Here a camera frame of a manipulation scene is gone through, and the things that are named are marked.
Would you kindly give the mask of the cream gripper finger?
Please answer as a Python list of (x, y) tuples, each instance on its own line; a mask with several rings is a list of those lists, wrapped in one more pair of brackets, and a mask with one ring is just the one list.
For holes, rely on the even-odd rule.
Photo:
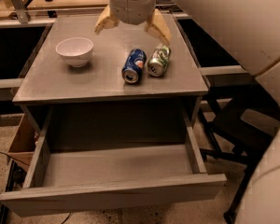
[(99, 16), (94, 32), (98, 35), (104, 29), (112, 29), (119, 25), (119, 19), (112, 13), (110, 6), (106, 6)]
[(147, 20), (145, 31), (160, 40), (162, 44), (168, 46), (171, 42), (171, 32), (164, 17), (158, 9), (155, 9), (151, 17)]

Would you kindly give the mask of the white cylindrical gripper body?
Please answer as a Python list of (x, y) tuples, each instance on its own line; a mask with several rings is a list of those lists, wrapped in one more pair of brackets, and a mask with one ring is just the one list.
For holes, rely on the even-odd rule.
[(111, 13), (120, 21), (138, 25), (153, 14), (156, 0), (109, 0)]

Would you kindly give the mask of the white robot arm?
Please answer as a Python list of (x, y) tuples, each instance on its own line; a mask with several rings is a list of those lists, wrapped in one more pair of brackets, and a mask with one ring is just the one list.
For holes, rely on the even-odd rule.
[[(172, 0), (255, 77), (280, 106), (280, 0)], [(154, 0), (109, 0), (95, 30), (144, 23), (162, 41), (169, 30)], [(252, 175), (235, 224), (280, 224), (280, 129)]]

